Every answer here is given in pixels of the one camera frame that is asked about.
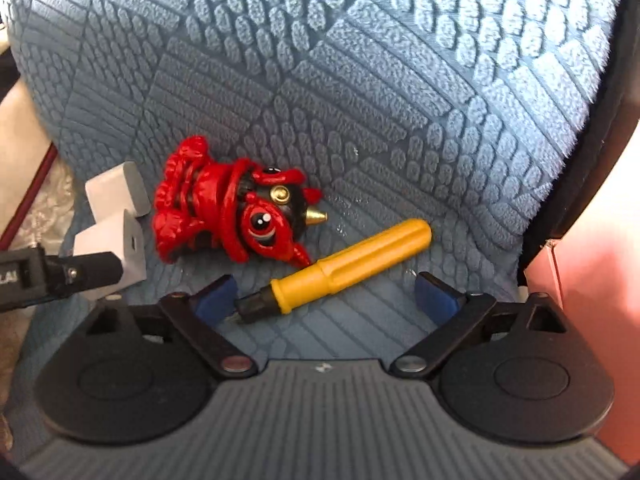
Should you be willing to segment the red lion dance figurine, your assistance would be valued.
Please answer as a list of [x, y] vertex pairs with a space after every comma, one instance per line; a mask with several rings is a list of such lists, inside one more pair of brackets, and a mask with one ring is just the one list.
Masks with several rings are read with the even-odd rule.
[[299, 239], [326, 221], [321, 199], [298, 169], [217, 162], [204, 136], [189, 136], [166, 160], [155, 192], [155, 249], [167, 263], [212, 248], [236, 263], [258, 256], [306, 268], [311, 258]]

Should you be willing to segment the red white black blanket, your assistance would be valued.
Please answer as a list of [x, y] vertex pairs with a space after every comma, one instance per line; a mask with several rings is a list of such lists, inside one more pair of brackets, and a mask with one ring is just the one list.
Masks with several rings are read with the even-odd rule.
[[1, 101], [1, 245], [60, 251], [74, 215], [70, 170], [56, 156], [24, 80]]

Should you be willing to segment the white charger front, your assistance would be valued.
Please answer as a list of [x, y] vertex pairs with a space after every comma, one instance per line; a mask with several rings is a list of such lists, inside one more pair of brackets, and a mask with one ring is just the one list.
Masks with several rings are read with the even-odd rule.
[[146, 279], [142, 227], [128, 211], [112, 214], [75, 236], [74, 256], [97, 252], [112, 252], [117, 256], [122, 264], [122, 277], [117, 284], [82, 292], [85, 299], [96, 301]]

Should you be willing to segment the white charger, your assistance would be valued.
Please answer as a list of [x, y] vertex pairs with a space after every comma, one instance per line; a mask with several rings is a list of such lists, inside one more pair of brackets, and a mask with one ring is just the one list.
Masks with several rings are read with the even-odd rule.
[[96, 301], [146, 279], [142, 227], [128, 211], [112, 214], [75, 236], [74, 256], [97, 252], [112, 252], [117, 256], [122, 264], [122, 277], [117, 284], [82, 292], [85, 299]]
[[134, 218], [151, 211], [149, 195], [134, 162], [123, 162], [91, 178], [85, 192], [95, 222], [121, 211], [128, 211]]

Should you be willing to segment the yellow handle screwdriver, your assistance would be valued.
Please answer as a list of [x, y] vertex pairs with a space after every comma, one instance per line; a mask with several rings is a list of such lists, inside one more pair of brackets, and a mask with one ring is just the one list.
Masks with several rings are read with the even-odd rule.
[[255, 323], [351, 288], [423, 252], [432, 230], [422, 219], [409, 219], [285, 278], [274, 278], [250, 296], [235, 301], [245, 323]]

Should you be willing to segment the blue textured chair cover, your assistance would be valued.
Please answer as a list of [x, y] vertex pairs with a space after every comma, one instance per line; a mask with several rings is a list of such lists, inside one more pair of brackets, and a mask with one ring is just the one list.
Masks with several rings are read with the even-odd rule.
[[[146, 279], [36, 310], [10, 400], [29, 479], [617, 479], [613, 382], [555, 302], [518, 299], [529, 237], [599, 131], [627, 0], [2, 0], [37, 115], [86, 184], [134, 162]], [[204, 136], [217, 162], [298, 169], [311, 264], [409, 219], [423, 252], [288, 315], [216, 331], [219, 379], [158, 302], [224, 274], [235, 301], [299, 270], [219, 249], [163, 261], [154, 196]], [[428, 377], [428, 272], [497, 304]]]

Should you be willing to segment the pink cardboard box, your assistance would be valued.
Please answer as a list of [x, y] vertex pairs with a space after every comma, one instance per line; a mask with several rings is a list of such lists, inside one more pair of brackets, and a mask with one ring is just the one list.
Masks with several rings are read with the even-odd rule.
[[529, 289], [564, 310], [614, 380], [599, 437], [626, 463], [639, 460], [639, 133], [566, 234], [525, 270]]

